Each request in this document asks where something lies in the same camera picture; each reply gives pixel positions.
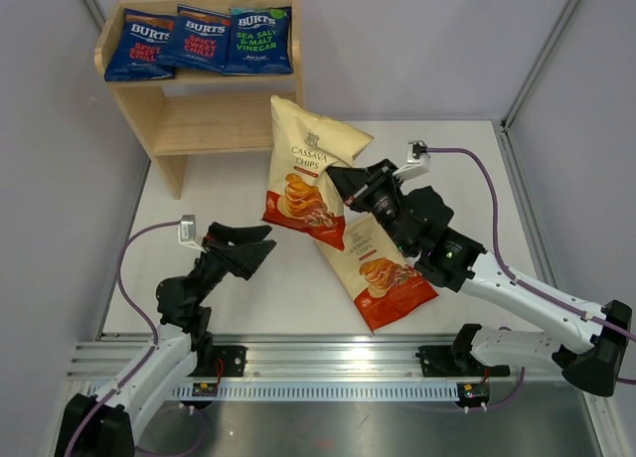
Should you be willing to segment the Burts sea salt vinegar bag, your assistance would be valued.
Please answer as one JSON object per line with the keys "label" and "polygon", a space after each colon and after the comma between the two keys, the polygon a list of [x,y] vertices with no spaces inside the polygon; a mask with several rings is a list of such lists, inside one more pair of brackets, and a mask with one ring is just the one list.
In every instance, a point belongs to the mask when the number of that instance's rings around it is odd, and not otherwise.
{"label": "Burts sea salt vinegar bag", "polygon": [[232,7],[230,43],[224,73],[271,76],[293,72],[288,54],[290,6]]}

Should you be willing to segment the blue Burts chilli bag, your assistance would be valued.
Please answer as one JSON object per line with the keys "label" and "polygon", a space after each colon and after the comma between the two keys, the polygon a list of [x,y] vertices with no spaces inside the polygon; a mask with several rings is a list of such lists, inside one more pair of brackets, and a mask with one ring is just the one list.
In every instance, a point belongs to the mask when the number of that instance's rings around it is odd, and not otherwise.
{"label": "blue Burts chilli bag", "polygon": [[158,57],[170,39],[174,24],[175,17],[171,15],[125,8],[122,34],[104,79],[116,82],[173,78],[174,68],[160,65]]}

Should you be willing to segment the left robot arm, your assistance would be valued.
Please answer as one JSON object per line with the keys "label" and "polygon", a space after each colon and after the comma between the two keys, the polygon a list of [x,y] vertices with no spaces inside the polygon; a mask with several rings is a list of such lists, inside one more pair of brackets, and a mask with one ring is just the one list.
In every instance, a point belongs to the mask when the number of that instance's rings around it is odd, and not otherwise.
{"label": "left robot arm", "polygon": [[162,280],[156,288],[160,320],[152,322],[129,294],[128,306],[148,325],[151,338],[137,355],[92,395],[67,403],[55,447],[57,456],[132,456],[147,425],[186,377],[217,377],[224,369],[208,326],[212,310],[204,300],[231,275],[251,279],[276,246],[271,227],[209,225],[196,234],[194,216],[145,228],[172,228],[180,244],[198,252],[192,270]]}

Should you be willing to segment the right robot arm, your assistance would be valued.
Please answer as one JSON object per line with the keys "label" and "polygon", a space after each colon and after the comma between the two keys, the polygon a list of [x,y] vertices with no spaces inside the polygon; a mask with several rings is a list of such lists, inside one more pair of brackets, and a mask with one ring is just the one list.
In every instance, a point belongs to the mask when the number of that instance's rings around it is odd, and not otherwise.
{"label": "right robot arm", "polygon": [[327,170],[344,204],[371,214],[432,285],[481,298],[539,329],[466,325],[450,352],[453,367],[464,374],[482,366],[558,370],[580,390],[614,394],[633,337],[631,308],[618,300],[600,305],[579,299],[507,267],[497,253],[450,227],[453,212],[431,187],[404,194],[399,172],[388,159]]}

